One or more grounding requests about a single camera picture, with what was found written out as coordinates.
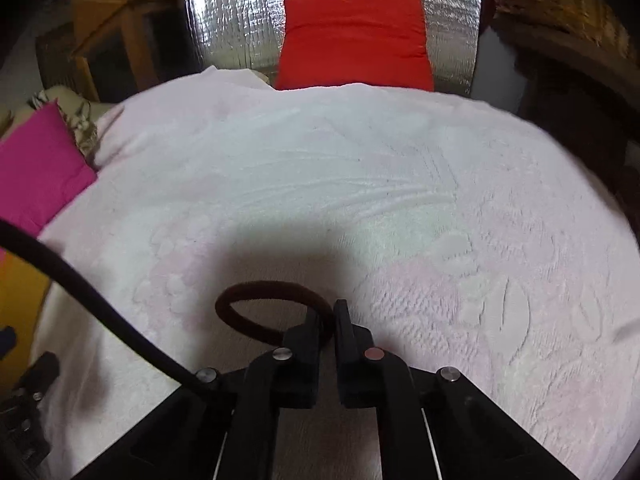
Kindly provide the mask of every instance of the bolt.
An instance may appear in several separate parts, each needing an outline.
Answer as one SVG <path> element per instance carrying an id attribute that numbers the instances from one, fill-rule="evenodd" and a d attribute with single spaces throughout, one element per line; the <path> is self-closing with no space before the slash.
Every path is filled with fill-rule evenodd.
<path id="1" fill-rule="evenodd" d="M 218 378 L 218 371 L 215 368 L 203 368 L 196 372 L 196 377 L 203 383 L 212 383 Z"/>
<path id="2" fill-rule="evenodd" d="M 380 361 L 385 356 L 385 351 L 377 346 L 372 346 L 364 351 L 364 357 L 370 361 Z"/>
<path id="3" fill-rule="evenodd" d="M 293 352 L 289 348 L 285 348 L 283 346 L 276 348 L 271 355 L 273 355 L 273 358 L 276 359 L 276 361 L 286 361 L 291 359 Z"/>
<path id="4" fill-rule="evenodd" d="M 460 378 L 460 370 L 453 366 L 445 366 L 440 369 L 440 376 L 449 383 L 455 383 Z"/>

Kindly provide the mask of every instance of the black plastic part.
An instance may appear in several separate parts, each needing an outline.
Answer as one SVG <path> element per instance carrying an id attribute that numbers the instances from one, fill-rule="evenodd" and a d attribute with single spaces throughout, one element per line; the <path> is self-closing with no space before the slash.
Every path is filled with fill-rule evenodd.
<path id="1" fill-rule="evenodd" d="M 576 480 L 463 374 L 450 382 L 388 351 L 369 360 L 370 332 L 352 325 L 345 302 L 334 314 L 340 400 L 376 408 L 385 480 L 435 479 L 437 468 L 444 480 Z"/>
<path id="2" fill-rule="evenodd" d="M 59 372 L 56 356 L 45 352 L 18 380 L 11 395 L 0 402 L 2 480 L 36 478 L 37 466 L 49 454 L 38 404 Z"/>
<path id="3" fill-rule="evenodd" d="M 74 480 L 257 480 L 271 477 L 280 408 L 311 408 L 318 394 L 319 319 L 285 333 L 292 351 L 271 351 L 247 368 L 185 387 L 135 425 Z"/>

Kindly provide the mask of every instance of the black mount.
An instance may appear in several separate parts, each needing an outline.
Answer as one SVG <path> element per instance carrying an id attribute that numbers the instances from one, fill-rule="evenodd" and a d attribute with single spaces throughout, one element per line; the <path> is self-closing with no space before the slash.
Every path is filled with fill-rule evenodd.
<path id="1" fill-rule="evenodd" d="M 385 480 L 575 480 L 458 370 L 409 368 L 351 323 L 345 301 L 334 314 L 340 402 L 376 409 Z M 269 479 L 279 409 L 316 402 L 319 330 L 309 310 L 283 348 L 228 374 L 203 370 L 208 394 L 178 388 L 74 480 Z"/>
<path id="2" fill-rule="evenodd" d="M 284 333 L 280 348 L 247 368 L 192 374 L 139 334 L 60 257 L 2 220 L 0 247 L 58 282 L 140 357 L 181 384 L 74 480 L 271 478 L 280 408 L 308 410 L 318 396 L 320 338 L 327 326 L 315 310 L 308 308 L 305 322 Z M 377 348 L 368 329 L 351 323 L 344 300 L 336 302 L 334 319 L 340 402 L 376 409 L 384 480 L 576 480 L 457 369 L 409 368 Z M 2 480 L 36 478 L 33 469 L 49 447 L 40 425 L 25 430 L 20 416 L 39 421 L 34 400 L 42 399 L 57 374 L 57 360 L 48 354 L 0 403 Z"/>

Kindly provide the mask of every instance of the wooden furniture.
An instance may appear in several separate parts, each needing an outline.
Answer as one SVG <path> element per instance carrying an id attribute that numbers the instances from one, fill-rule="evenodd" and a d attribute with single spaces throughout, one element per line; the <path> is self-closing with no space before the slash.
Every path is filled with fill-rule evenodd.
<path id="1" fill-rule="evenodd" d="M 170 14 L 175 21 L 177 0 L 71 1 L 76 37 L 72 55 L 85 97 L 119 101 L 165 79 L 153 19 Z"/>
<path id="2" fill-rule="evenodd" d="M 604 0 L 495 3 L 492 28 L 515 47 L 527 77 L 518 116 L 548 131 L 617 193 L 627 141 L 640 141 L 633 38 Z"/>

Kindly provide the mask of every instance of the white blanket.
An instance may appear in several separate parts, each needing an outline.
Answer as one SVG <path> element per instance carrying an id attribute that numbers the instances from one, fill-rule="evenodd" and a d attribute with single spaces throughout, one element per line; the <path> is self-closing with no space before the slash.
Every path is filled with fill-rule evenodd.
<path id="1" fill-rule="evenodd" d="M 459 368 L 583 480 L 612 478 L 638 442 L 636 242 L 536 127 L 456 96 L 277 92 L 209 69 L 126 101 L 97 163 L 42 240 L 185 367 L 228 371 L 265 351 L 220 323 L 214 300 L 289 280 L 348 300 L 410 365 Z M 303 314 L 253 311 L 280 328 Z M 58 288 L 44 350 L 62 362 L 44 402 L 53 478 L 175 388 Z M 380 477 L 374 414 L 338 406 L 331 354 L 316 409 L 283 413 L 275 478 Z"/>

